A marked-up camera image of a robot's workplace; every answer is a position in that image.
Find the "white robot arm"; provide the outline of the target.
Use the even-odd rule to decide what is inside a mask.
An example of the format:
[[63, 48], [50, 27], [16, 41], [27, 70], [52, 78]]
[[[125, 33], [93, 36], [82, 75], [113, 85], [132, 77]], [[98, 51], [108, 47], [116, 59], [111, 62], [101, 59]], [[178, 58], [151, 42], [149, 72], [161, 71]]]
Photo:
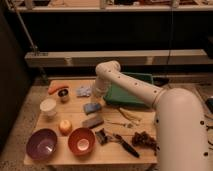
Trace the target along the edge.
[[92, 92], [101, 97], [114, 83], [155, 110], [159, 171], [213, 171], [199, 98], [189, 90], [164, 89], [124, 75], [120, 70], [117, 61], [98, 64]]

